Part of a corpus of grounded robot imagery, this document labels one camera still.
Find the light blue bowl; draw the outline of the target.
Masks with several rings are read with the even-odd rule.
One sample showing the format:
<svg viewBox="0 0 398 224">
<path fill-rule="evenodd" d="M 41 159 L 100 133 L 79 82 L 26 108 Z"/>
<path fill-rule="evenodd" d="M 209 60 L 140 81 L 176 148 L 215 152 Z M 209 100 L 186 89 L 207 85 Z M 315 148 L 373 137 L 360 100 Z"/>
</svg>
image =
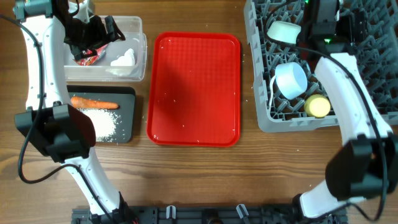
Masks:
<svg viewBox="0 0 398 224">
<path fill-rule="evenodd" d="M 304 69 L 296 62 L 279 64 L 275 68 L 278 89 L 288 100 L 305 93 L 308 87 Z"/>
</svg>

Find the light green bowl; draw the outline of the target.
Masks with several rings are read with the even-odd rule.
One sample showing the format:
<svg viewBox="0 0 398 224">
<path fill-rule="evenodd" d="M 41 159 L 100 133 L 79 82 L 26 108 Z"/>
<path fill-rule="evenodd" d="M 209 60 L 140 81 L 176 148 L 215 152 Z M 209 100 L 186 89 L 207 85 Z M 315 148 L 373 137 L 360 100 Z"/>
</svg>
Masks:
<svg viewBox="0 0 398 224">
<path fill-rule="evenodd" d="M 301 29 L 301 26 L 297 24 L 275 21 L 268 29 L 267 35 L 271 39 L 295 45 Z"/>
</svg>

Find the red snack wrapper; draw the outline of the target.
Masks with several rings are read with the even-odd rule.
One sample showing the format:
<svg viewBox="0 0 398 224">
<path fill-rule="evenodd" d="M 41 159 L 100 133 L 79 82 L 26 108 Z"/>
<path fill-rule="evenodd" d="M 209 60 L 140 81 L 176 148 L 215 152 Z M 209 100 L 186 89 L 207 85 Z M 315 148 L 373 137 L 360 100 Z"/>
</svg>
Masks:
<svg viewBox="0 0 398 224">
<path fill-rule="evenodd" d="M 89 65 L 93 65 L 95 64 L 97 61 L 99 61 L 102 57 L 105 56 L 106 54 L 106 48 L 107 48 L 107 44 L 98 48 L 97 51 L 97 55 L 91 56 L 91 57 L 87 57 L 87 58 L 83 58 L 81 60 L 75 60 L 75 62 L 80 65 L 80 66 L 89 66 Z"/>
</svg>

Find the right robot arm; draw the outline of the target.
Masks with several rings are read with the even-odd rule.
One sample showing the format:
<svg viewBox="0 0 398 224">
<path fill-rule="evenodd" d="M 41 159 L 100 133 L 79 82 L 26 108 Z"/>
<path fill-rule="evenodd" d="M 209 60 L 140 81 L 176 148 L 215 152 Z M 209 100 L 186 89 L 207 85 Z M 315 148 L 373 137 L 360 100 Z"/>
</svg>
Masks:
<svg viewBox="0 0 398 224">
<path fill-rule="evenodd" d="M 342 148 L 327 164 L 325 179 L 300 200 L 302 215 L 321 218 L 379 197 L 375 220 L 397 185 L 397 136 L 374 105 L 359 74 L 348 30 L 336 15 L 338 1 L 306 1 L 297 46 L 322 84 L 340 125 Z"/>
</svg>

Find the white rice pile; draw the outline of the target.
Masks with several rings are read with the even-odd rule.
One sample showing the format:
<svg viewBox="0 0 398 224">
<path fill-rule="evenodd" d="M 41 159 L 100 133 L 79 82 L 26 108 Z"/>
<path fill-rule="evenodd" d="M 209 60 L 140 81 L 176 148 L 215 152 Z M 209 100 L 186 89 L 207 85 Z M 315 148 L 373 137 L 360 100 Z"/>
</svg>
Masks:
<svg viewBox="0 0 398 224">
<path fill-rule="evenodd" d="M 121 115 L 105 109 L 78 109 L 88 116 L 94 126 L 97 142 L 116 142 L 126 139 L 125 130 L 122 128 Z"/>
</svg>

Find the orange carrot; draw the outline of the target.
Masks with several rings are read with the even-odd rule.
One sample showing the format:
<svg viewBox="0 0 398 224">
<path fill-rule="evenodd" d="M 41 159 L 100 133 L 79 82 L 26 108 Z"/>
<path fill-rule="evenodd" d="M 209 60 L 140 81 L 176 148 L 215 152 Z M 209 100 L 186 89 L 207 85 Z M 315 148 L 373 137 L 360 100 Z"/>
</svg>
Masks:
<svg viewBox="0 0 398 224">
<path fill-rule="evenodd" d="M 119 108 L 117 103 L 91 100 L 79 96 L 73 96 L 71 103 L 75 108 L 80 109 L 101 109 L 101 110 L 116 110 Z"/>
</svg>

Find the white plastic spoon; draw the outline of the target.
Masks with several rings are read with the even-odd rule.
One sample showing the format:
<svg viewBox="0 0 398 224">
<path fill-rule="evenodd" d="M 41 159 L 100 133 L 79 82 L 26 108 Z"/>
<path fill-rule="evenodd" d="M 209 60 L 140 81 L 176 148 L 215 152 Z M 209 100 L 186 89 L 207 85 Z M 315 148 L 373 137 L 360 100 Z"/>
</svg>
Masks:
<svg viewBox="0 0 398 224">
<path fill-rule="evenodd" d="M 270 79 L 270 83 L 269 83 L 269 88 L 270 88 L 270 97 L 269 97 L 269 102 L 268 102 L 268 107 L 269 109 L 272 108 L 272 104 L 273 104 L 273 99 L 274 99 L 274 83 L 276 80 L 277 75 L 274 75 L 271 79 Z"/>
</svg>

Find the white tissue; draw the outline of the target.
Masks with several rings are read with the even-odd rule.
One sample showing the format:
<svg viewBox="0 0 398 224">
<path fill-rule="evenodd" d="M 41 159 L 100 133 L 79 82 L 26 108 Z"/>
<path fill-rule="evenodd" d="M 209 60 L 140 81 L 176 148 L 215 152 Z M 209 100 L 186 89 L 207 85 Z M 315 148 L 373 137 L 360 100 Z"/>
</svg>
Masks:
<svg viewBox="0 0 398 224">
<path fill-rule="evenodd" d="M 117 76 L 128 76 L 136 64 L 134 50 L 128 49 L 123 56 L 111 62 L 111 67 L 106 71 Z"/>
</svg>

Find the yellow plastic cup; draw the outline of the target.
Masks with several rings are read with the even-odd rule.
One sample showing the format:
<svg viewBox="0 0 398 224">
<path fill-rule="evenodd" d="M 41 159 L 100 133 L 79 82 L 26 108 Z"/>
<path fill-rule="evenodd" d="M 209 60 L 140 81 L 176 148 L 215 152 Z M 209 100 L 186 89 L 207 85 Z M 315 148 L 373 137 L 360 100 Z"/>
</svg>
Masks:
<svg viewBox="0 0 398 224">
<path fill-rule="evenodd" d="M 312 95 L 305 101 L 304 110 L 309 116 L 323 118 L 331 111 L 331 104 L 323 95 Z"/>
</svg>

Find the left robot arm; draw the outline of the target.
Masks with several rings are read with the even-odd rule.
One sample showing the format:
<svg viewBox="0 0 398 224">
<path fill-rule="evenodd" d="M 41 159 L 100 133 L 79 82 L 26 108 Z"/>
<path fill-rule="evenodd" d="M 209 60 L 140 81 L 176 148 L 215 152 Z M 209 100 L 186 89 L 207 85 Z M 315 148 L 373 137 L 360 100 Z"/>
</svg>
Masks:
<svg viewBox="0 0 398 224">
<path fill-rule="evenodd" d="M 125 40 L 124 34 L 113 17 L 96 16 L 88 1 L 16 1 L 13 12 L 12 22 L 24 33 L 29 66 L 25 111 L 15 116 L 24 144 L 69 171 L 90 205 L 90 222 L 138 223 L 98 160 L 91 119 L 72 105 L 63 59 L 64 45 L 81 60 Z"/>
</svg>

